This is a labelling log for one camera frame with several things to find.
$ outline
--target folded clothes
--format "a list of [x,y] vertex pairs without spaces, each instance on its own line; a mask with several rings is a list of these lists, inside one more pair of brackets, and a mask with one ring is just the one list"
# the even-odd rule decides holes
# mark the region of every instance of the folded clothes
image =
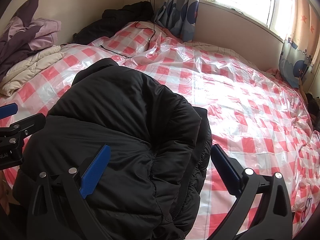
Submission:
[[40,71],[64,57],[60,46],[51,46],[15,64],[0,82],[0,94],[11,96]]
[[33,20],[38,3],[39,0],[26,1],[0,37],[0,81],[14,64],[57,41],[61,22],[44,18]]

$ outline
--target black puffer jacket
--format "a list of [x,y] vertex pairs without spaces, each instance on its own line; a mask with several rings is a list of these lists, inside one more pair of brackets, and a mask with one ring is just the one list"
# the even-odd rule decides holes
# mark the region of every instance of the black puffer jacket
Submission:
[[195,109],[153,78],[102,59],[77,74],[30,138],[14,196],[27,207],[41,171],[64,173],[106,143],[111,160],[86,200],[112,239],[184,239],[212,145],[206,110]]
[[72,43],[87,45],[100,38],[111,38],[127,23],[135,21],[151,21],[153,8],[150,2],[143,1],[132,5],[125,5],[122,9],[107,9],[102,19],[84,27],[79,33],[73,34]]

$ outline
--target red and white checkered bedsheet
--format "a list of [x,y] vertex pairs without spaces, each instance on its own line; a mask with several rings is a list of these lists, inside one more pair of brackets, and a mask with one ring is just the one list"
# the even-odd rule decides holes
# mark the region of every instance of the red and white checkered bedsheet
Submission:
[[[272,75],[260,73],[233,56],[207,52],[178,43],[156,27],[137,29],[134,23],[114,37],[100,38],[90,46],[70,44],[66,56],[31,79],[0,105],[16,102],[18,113],[0,121],[1,126],[36,113],[46,114],[67,91],[74,76],[101,58],[111,57],[129,68],[142,71],[183,95],[193,106],[208,110],[213,143],[243,167],[258,174],[283,174],[296,234],[320,201],[319,133],[312,130],[310,117],[300,94]],[[148,23],[137,27],[152,27]],[[103,45],[127,55],[126,58],[100,48]],[[17,168],[5,172],[12,185]],[[259,197],[241,228],[248,228],[257,210]],[[199,213],[187,239],[206,239],[231,208],[229,195],[215,167],[209,163],[201,192]]]

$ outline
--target windowsill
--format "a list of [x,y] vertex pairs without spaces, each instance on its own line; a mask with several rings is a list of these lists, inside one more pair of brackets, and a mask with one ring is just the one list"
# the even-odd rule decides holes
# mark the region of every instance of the windowsill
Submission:
[[247,15],[244,15],[244,14],[242,14],[242,13],[239,13],[239,12],[237,12],[237,11],[235,11],[235,10],[232,10],[232,9],[226,7],[226,6],[223,6],[223,5],[218,4],[218,3],[215,3],[215,2],[208,2],[208,1],[205,1],[205,0],[200,0],[199,2],[200,2],[200,3],[207,4],[207,5],[215,6],[215,7],[217,7],[217,8],[222,9],[222,10],[225,10],[225,11],[228,11],[228,12],[233,13],[233,14],[235,14],[235,15],[238,15],[238,16],[242,17],[243,19],[246,19],[246,20],[248,20],[249,22],[251,22],[251,23],[259,26],[260,28],[264,29],[266,32],[268,32],[269,34],[271,34],[272,36],[274,36],[275,38],[277,38],[279,41],[284,42],[284,40],[281,39],[281,38],[280,38],[278,35],[276,35],[274,32],[272,32],[271,30],[269,30],[267,27],[265,27],[265,26],[262,25],[261,23],[259,23],[259,22],[255,21],[255,20],[251,19],[251,18],[248,17]]

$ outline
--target metal screw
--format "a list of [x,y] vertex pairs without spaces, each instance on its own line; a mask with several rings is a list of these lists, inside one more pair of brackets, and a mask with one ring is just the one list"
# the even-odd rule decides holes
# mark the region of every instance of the metal screw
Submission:
[[252,175],[252,174],[253,174],[253,169],[247,168],[247,169],[244,170],[244,172],[245,172],[247,175]]
[[282,178],[282,174],[280,172],[276,172],[275,174],[276,178],[281,179]]
[[39,174],[40,178],[44,178],[45,176],[47,176],[47,173],[45,171],[41,172]]
[[77,168],[70,168],[69,173],[70,174],[75,174],[77,172]]

